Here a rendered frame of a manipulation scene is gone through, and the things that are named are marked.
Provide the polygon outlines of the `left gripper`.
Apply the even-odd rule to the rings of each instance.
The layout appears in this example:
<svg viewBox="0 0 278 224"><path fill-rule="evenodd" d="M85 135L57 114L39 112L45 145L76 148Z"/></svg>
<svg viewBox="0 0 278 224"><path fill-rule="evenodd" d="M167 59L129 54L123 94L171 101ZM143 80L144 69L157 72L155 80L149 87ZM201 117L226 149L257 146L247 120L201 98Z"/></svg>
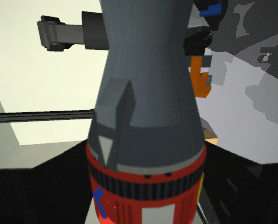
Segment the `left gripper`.
<svg viewBox="0 0 278 224"><path fill-rule="evenodd" d="M199 26L188 28L184 41L184 51L185 56L188 52L194 48L198 43L200 43L204 38L206 38L212 31L212 27Z"/></svg>

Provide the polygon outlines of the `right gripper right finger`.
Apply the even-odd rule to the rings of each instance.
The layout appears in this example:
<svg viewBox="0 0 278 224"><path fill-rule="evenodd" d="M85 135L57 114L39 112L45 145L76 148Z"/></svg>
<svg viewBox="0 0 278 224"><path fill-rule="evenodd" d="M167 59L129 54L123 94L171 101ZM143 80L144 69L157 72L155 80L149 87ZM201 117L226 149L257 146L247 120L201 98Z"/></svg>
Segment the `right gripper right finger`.
<svg viewBox="0 0 278 224"><path fill-rule="evenodd" d="M272 224L278 213L278 163L259 164L205 143L198 201L208 224Z"/></svg>

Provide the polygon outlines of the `tan cube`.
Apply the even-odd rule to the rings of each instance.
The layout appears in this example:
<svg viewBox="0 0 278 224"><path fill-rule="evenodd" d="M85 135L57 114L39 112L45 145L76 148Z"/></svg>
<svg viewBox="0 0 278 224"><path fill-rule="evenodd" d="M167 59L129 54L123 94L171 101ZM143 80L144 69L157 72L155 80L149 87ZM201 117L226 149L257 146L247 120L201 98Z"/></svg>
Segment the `tan cube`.
<svg viewBox="0 0 278 224"><path fill-rule="evenodd" d="M212 144L217 144L218 138L213 135L211 132L209 132L208 130L203 130L204 132L204 136L205 136L205 140L212 143Z"/></svg>

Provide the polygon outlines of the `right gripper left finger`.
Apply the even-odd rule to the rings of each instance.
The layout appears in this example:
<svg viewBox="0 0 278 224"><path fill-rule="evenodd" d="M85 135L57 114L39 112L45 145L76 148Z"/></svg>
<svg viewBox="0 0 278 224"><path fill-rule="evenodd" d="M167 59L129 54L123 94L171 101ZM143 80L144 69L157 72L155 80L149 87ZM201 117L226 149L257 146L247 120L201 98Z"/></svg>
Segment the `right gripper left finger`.
<svg viewBox="0 0 278 224"><path fill-rule="evenodd" d="M25 224L85 224L93 198L86 142L34 168L0 169L0 215Z"/></svg>

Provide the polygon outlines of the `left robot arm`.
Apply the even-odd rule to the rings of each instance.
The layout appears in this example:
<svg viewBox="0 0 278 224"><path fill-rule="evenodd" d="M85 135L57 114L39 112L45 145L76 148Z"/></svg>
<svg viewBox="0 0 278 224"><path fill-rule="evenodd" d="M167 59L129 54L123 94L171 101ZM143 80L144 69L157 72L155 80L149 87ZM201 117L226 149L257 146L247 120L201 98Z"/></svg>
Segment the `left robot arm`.
<svg viewBox="0 0 278 224"><path fill-rule="evenodd" d="M47 22L57 21L57 22ZM102 13L82 11L82 25L65 24L58 17L41 16L37 21L41 46L50 52L64 52L74 44L85 45L87 50L109 50L109 43ZM212 43L208 35L187 56L204 55Z"/></svg>

